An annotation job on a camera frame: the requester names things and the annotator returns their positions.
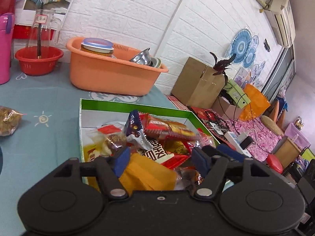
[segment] white brick wall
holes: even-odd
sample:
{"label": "white brick wall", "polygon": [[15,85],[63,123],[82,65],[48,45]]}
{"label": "white brick wall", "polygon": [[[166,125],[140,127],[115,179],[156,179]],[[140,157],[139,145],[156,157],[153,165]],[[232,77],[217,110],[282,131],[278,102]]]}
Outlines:
{"label": "white brick wall", "polygon": [[[189,56],[214,65],[209,51],[218,57],[223,56],[232,39],[243,28],[259,36],[256,63],[267,61],[260,76],[264,81],[281,46],[276,43],[267,17],[259,13],[259,9],[255,0],[189,0],[162,53],[161,59],[169,67],[169,72],[160,75],[156,86],[169,94]],[[264,49],[265,39],[270,45],[270,53]],[[226,72],[234,77],[241,66],[234,64]]]}
{"label": "white brick wall", "polygon": [[[154,54],[180,0],[74,0],[64,20],[57,47],[70,62],[65,44],[70,37],[99,37],[140,50],[150,47]],[[169,73],[161,74],[157,87],[169,94],[189,56],[214,63],[209,51],[222,56],[234,36],[248,27],[260,38],[256,61],[268,62],[262,73],[267,77],[281,49],[276,44],[264,13],[259,13],[255,0],[188,0],[181,11],[162,53]],[[263,47],[268,40],[271,52]],[[14,41],[14,52],[25,46],[24,40]],[[233,77],[241,64],[227,73]]]}

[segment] metal screw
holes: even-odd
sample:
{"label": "metal screw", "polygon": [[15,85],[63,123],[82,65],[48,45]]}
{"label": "metal screw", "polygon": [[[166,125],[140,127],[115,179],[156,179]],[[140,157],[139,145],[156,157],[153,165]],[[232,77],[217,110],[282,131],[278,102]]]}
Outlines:
{"label": "metal screw", "polygon": [[116,188],[111,190],[111,195],[115,197],[122,197],[126,194],[126,191],[124,189]]}
{"label": "metal screw", "polygon": [[207,197],[207,196],[210,196],[212,195],[212,190],[208,189],[208,188],[200,188],[197,190],[196,192],[199,196],[204,196],[204,197]]}

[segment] blue container lid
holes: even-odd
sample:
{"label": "blue container lid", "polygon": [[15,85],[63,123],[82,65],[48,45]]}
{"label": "blue container lid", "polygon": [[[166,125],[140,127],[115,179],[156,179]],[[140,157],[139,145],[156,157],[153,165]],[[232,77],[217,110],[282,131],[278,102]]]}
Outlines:
{"label": "blue container lid", "polygon": [[101,38],[85,38],[82,42],[83,45],[93,46],[95,48],[111,49],[113,43]]}

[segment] blue tablecloth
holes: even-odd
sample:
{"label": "blue tablecloth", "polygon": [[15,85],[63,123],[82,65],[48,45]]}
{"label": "blue tablecloth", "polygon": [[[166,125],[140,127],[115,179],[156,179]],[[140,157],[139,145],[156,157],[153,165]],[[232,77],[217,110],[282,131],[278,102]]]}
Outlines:
{"label": "blue tablecloth", "polygon": [[155,86],[143,97],[88,92],[71,84],[68,64],[58,64],[48,75],[31,77],[21,73],[18,62],[13,61],[11,80],[0,86],[0,105],[26,115],[13,135],[0,136],[1,236],[24,232],[16,210],[20,196],[66,159],[80,157],[80,98],[175,108]]}

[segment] orange plastic basin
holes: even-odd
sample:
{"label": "orange plastic basin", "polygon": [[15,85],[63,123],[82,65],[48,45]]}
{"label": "orange plastic basin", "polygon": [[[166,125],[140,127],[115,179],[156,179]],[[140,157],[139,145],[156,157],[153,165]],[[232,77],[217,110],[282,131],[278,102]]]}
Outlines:
{"label": "orange plastic basin", "polygon": [[67,42],[71,51],[70,81],[80,89],[124,95],[143,96],[149,93],[160,73],[169,70],[139,65],[129,60],[140,50],[114,43],[111,58],[81,51],[84,37],[74,37]]}

